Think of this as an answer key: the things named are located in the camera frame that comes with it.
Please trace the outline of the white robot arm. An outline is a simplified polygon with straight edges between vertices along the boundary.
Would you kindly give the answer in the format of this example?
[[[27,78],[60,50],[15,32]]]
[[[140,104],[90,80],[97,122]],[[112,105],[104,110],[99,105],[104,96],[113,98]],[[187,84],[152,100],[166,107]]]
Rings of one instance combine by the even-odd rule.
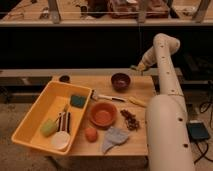
[[[179,48],[177,38],[158,33],[137,66],[139,71],[158,68],[160,94],[145,112],[150,171],[195,171],[185,98],[171,60]]]

